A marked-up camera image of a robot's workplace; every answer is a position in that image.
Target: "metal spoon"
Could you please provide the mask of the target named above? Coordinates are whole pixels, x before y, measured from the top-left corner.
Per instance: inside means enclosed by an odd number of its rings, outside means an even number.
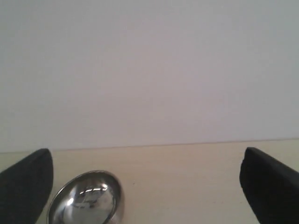
[[[68,182],[50,205],[47,224],[119,224],[124,195],[117,178],[91,171]]]

